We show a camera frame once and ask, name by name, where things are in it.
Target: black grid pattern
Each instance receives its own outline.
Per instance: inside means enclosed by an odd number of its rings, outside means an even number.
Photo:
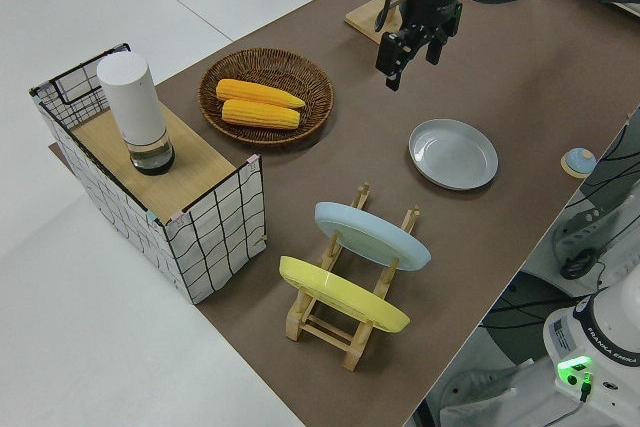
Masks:
[[[194,302],[220,289],[266,247],[260,160],[236,170],[166,230]]]
[[[220,289],[265,249],[262,161],[250,159],[162,223],[73,135],[72,128],[108,108],[97,80],[102,57],[117,46],[31,90],[71,170],[102,215],[191,302]]]

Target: gray plate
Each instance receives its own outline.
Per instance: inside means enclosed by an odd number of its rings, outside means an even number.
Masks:
[[[498,154],[489,139],[457,120],[420,124],[409,138],[409,153],[422,175],[447,189],[475,189],[498,171]]]

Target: basket rim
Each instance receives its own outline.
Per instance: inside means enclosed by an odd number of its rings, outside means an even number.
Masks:
[[[226,61],[230,57],[235,57],[235,56],[239,56],[239,55],[243,55],[243,54],[247,54],[247,53],[258,53],[258,55],[259,55],[262,52],[275,52],[275,53],[278,53],[278,54],[284,54],[284,55],[287,55],[287,56],[292,56],[294,58],[297,58],[297,59],[301,60],[304,63],[307,63],[307,64],[311,65],[313,67],[313,69],[317,72],[317,74],[320,77],[320,79],[325,84],[325,87],[329,91],[329,106],[328,106],[327,109],[325,109],[324,115],[322,116],[322,118],[319,119],[317,122],[315,122],[309,128],[309,130],[306,130],[304,132],[292,135],[289,138],[281,139],[281,140],[250,139],[250,138],[247,138],[247,137],[244,137],[244,136],[236,135],[236,134],[226,130],[224,128],[224,126],[218,121],[218,119],[215,118],[209,112],[209,110],[207,109],[207,103],[203,99],[204,89],[205,89],[204,88],[204,82],[205,82],[205,79],[211,74],[211,72],[216,67],[218,67],[223,61]],[[333,110],[334,99],[335,99],[335,92],[334,92],[334,88],[333,88],[333,83],[331,82],[331,79],[329,78],[329,76],[326,74],[326,72],[323,69],[318,67],[317,64],[315,64],[311,60],[307,59],[303,55],[298,54],[297,52],[293,52],[293,51],[286,50],[286,49],[279,49],[277,47],[250,47],[250,48],[241,49],[241,50],[232,52],[230,54],[227,54],[224,57],[222,57],[221,59],[217,60],[209,68],[207,68],[207,70],[201,76],[200,83],[199,83],[199,86],[198,86],[198,106],[200,108],[200,111],[201,111],[202,115],[204,116],[204,118],[207,120],[207,122],[209,124],[211,124],[218,131],[222,132],[224,135],[226,135],[228,137],[231,137],[233,139],[236,139],[236,140],[238,140],[240,142],[243,142],[243,143],[246,143],[246,144],[250,144],[250,145],[258,145],[258,146],[266,146],[266,147],[276,147],[276,146],[284,146],[284,145],[293,144],[293,143],[299,142],[299,141],[309,137],[311,134],[315,133],[318,129],[320,129],[325,124],[326,120],[329,118],[329,115],[331,114],[331,111]]]

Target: wooden pad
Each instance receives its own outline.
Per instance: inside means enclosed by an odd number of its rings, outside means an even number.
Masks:
[[[349,12],[345,16],[345,22],[379,44],[382,34],[385,32],[397,32],[400,30],[400,25],[402,25],[402,17],[398,12],[395,12],[395,10],[397,10],[396,7],[389,11],[387,21],[382,26],[380,32],[376,32],[376,17],[378,17],[378,13],[383,7],[384,0],[371,0]]]
[[[166,174],[141,174],[131,164],[113,114],[104,111],[72,131],[107,169],[151,210],[163,224],[188,206],[235,167],[162,106],[176,160]]]

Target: green indicator light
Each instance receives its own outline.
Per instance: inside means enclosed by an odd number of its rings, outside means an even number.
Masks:
[[[568,382],[569,375],[573,371],[580,371],[584,369],[587,365],[591,364],[591,357],[587,357],[586,355],[581,355],[580,357],[576,357],[574,359],[564,360],[562,362],[558,362],[558,376],[562,379],[563,382]]]

